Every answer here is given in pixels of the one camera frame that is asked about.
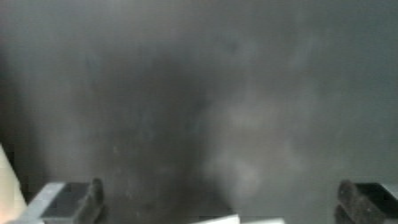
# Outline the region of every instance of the black metal clamp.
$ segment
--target black metal clamp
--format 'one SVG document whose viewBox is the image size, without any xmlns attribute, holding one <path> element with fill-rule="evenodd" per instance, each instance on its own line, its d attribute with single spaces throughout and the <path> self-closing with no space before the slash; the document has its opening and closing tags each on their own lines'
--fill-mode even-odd
<svg viewBox="0 0 398 224">
<path fill-rule="evenodd" d="M 342 181 L 335 224 L 398 224 L 398 185 Z"/>
</svg>

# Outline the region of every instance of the gray wall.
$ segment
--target gray wall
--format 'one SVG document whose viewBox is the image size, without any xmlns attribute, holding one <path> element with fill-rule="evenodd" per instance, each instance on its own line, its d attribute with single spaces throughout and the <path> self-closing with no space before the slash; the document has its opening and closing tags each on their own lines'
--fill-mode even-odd
<svg viewBox="0 0 398 224">
<path fill-rule="evenodd" d="M 332 223 L 339 180 L 398 182 L 396 11 L 1 2 L 0 142 L 26 197 L 99 177 L 110 223 L 175 223 L 207 192 L 245 216 Z"/>
</svg>

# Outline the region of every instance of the gray surface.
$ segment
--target gray surface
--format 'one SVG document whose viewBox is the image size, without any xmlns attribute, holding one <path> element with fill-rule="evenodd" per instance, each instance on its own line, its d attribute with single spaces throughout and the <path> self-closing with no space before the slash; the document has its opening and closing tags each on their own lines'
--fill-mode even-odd
<svg viewBox="0 0 398 224">
<path fill-rule="evenodd" d="M 204 188 L 243 216 L 332 223 L 339 180 L 398 182 L 398 1 L 1 5 L 24 192 L 95 176 L 113 223 L 172 223 Z"/>
</svg>

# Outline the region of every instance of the white object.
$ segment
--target white object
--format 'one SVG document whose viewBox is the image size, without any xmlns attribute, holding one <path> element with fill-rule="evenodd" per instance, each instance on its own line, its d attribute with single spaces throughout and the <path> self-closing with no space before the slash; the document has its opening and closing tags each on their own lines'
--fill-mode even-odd
<svg viewBox="0 0 398 224">
<path fill-rule="evenodd" d="M 245 222 L 243 224 L 286 224 L 282 219 L 264 219 L 261 221 Z"/>
<path fill-rule="evenodd" d="M 202 222 L 197 222 L 195 224 L 239 224 L 239 216 L 230 215 L 216 219 L 206 220 Z M 286 224 L 286 222 L 280 218 L 275 218 L 275 219 L 262 219 L 259 221 L 245 222 L 241 224 Z"/>
<path fill-rule="evenodd" d="M 0 224 L 17 218 L 24 207 L 19 181 L 0 146 Z"/>
<path fill-rule="evenodd" d="M 195 224 L 239 224 L 239 216 L 238 215 L 229 215 L 229 216 L 220 217 L 216 219 L 197 222 Z"/>
</svg>

